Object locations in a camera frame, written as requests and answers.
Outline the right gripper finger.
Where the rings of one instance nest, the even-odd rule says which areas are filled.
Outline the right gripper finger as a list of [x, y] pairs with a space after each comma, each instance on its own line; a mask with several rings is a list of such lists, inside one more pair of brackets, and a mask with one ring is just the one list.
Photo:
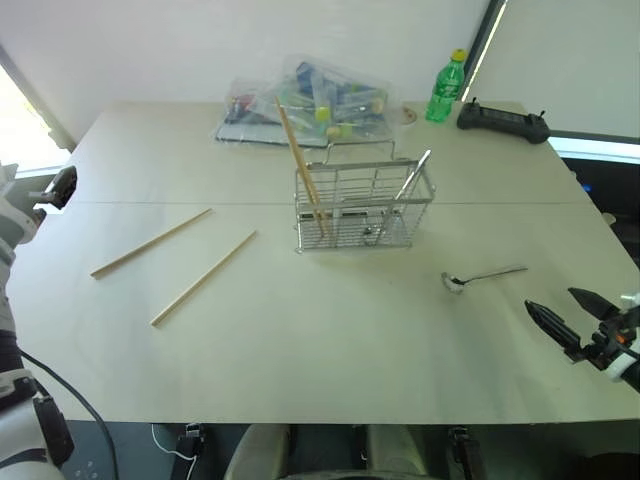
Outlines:
[[618, 314], [618, 307], [599, 294], [576, 287], [568, 289], [571, 296], [583, 310], [600, 321], [605, 321]]
[[536, 302], [525, 300], [524, 305], [534, 323], [552, 338], [569, 358], [583, 357], [579, 335], [569, 328], [562, 318]]

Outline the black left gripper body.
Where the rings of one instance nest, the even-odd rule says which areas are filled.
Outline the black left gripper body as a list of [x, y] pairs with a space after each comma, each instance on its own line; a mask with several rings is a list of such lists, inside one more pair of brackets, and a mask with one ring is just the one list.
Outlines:
[[50, 181], [47, 187], [39, 192], [30, 192], [28, 198], [35, 204], [52, 205], [62, 210], [77, 187], [77, 170], [75, 166], [61, 169]]

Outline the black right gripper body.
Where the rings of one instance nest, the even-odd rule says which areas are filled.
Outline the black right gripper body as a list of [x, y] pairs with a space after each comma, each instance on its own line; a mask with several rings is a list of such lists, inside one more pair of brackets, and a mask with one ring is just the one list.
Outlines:
[[570, 359], [588, 361], [598, 370], [628, 370], [634, 364], [634, 310], [601, 321], [591, 342], [582, 347], [582, 355]]

